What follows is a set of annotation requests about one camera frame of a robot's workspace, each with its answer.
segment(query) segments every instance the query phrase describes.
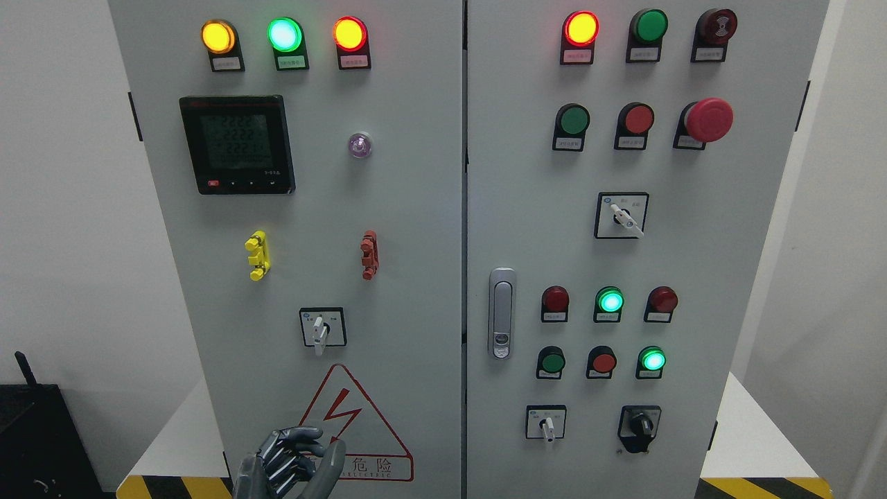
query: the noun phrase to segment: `warning sign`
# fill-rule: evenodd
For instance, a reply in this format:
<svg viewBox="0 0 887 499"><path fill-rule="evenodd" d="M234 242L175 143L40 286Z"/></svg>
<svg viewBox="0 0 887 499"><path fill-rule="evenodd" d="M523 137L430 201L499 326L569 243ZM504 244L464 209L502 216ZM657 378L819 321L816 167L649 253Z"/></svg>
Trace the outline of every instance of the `warning sign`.
<svg viewBox="0 0 887 499"><path fill-rule="evenodd" d="M364 387L333 364L299 424L319 424L321 443L345 440L343 480L412 481L412 454Z"/></svg>

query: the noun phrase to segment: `white switch knob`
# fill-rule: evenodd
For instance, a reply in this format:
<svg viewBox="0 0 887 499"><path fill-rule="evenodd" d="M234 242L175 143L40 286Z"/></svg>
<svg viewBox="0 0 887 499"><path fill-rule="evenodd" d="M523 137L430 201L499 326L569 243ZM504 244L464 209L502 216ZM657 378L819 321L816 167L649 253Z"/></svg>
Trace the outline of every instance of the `white switch knob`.
<svg viewBox="0 0 887 499"><path fill-rule="evenodd" d="M330 328L324 323L323 315L319 315L314 320L314 334L311 339L314 340L314 354L320 357L324 354L326 348L326 339L329 338Z"/></svg>
<svg viewBox="0 0 887 499"><path fill-rule="evenodd" d="M552 418L543 419L539 423L539 427L542 428L542 435L546 438L546 442L554 442L554 421Z"/></svg>
<svg viewBox="0 0 887 499"><path fill-rule="evenodd" d="M644 237L644 231L640 230L640 226L634 221L634 218L628 214L628 211L619 208L619 205L615 203L610 205L610 209L613 210L613 214L616 216L616 222L618 222L620 226L625 227L625 230L632 233L632 235L638 239Z"/></svg>

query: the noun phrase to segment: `yellow indicator light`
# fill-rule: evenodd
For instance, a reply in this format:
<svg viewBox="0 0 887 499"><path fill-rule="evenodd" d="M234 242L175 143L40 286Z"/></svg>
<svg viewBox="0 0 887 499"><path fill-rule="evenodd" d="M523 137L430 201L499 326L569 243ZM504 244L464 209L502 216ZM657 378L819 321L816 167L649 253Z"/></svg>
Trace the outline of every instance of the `yellow indicator light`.
<svg viewBox="0 0 887 499"><path fill-rule="evenodd" d="M333 25L333 40L344 51L359 51L366 44L366 25L356 17L343 17Z"/></svg>
<svg viewBox="0 0 887 499"><path fill-rule="evenodd" d="M598 35L598 18L588 11L573 12L566 25L564 35L576 47L592 44Z"/></svg>
<svg viewBox="0 0 887 499"><path fill-rule="evenodd" d="M219 19L211 19L204 23L200 36L208 51L219 54L230 52L237 42L234 28L226 21Z"/></svg>

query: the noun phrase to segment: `lcd display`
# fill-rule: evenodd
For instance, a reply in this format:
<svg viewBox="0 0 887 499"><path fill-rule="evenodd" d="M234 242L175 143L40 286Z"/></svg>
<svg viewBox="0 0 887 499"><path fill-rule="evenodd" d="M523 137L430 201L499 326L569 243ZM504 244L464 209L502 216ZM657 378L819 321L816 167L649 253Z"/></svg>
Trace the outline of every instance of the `lcd display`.
<svg viewBox="0 0 887 499"><path fill-rule="evenodd" d="M265 115L203 115L200 126L213 169L273 169Z"/></svg>

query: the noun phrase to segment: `white wall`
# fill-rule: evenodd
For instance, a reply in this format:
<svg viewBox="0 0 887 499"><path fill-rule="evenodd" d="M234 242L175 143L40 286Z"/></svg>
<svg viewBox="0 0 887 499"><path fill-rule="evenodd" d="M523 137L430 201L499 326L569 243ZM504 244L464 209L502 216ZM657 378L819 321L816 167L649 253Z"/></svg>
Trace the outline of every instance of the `white wall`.
<svg viewBox="0 0 887 499"><path fill-rule="evenodd" d="M744 383L837 497L882 499L887 31L883 0L846 3Z"/></svg>
<svg viewBox="0 0 887 499"><path fill-rule="evenodd" d="M104 0L0 0L0 383L59 384L114 490L200 364Z"/></svg>

